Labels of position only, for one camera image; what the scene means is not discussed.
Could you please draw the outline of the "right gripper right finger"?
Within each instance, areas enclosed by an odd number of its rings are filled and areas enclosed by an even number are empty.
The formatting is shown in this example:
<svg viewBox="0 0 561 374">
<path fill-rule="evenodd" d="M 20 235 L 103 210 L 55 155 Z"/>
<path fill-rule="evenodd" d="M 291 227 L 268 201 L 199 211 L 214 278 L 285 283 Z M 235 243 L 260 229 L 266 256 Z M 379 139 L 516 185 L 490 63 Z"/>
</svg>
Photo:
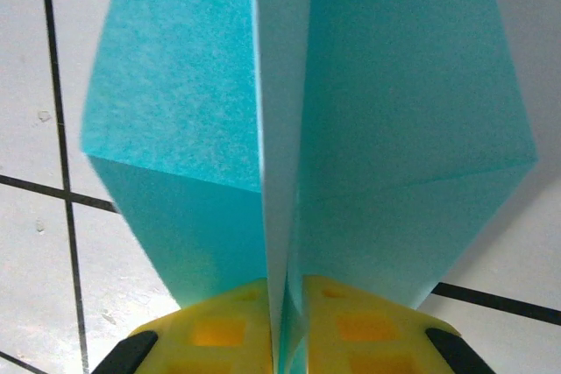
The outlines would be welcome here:
<svg viewBox="0 0 561 374">
<path fill-rule="evenodd" d="M 485 374 L 450 324 L 324 276 L 302 283 L 306 374 Z"/>
</svg>

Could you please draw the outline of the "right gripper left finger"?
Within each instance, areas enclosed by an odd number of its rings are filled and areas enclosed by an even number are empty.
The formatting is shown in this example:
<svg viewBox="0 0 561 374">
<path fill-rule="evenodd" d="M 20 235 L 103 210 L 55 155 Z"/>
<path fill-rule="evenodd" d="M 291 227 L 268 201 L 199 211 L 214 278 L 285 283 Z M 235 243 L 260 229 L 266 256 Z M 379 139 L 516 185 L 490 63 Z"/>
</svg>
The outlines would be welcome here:
<svg viewBox="0 0 561 374">
<path fill-rule="evenodd" d="M 136 328 L 92 374 L 273 374 L 267 281 Z"/>
</svg>

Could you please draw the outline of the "light blue cloth shirt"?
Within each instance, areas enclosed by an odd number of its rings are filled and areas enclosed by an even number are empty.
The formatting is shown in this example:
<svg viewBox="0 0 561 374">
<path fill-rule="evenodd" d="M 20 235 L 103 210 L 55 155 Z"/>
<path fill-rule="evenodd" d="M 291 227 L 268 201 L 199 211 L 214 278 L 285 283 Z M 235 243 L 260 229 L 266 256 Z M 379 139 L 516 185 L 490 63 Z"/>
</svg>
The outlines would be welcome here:
<svg viewBox="0 0 561 374">
<path fill-rule="evenodd" d="M 418 307 L 536 162 L 496 0 L 110 0 L 82 149 L 182 306 L 306 281 Z"/>
</svg>

